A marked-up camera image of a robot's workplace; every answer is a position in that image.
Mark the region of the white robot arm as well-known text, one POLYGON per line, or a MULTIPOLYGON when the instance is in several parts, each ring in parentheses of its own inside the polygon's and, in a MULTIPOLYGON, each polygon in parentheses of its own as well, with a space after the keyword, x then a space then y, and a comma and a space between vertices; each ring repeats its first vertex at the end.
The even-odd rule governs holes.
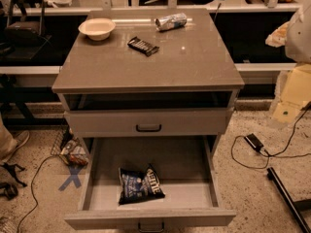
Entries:
POLYGON ((286 57, 297 63, 311 63, 311 0, 304 0, 288 22, 265 40, 268 46, 285 47, 286 57))

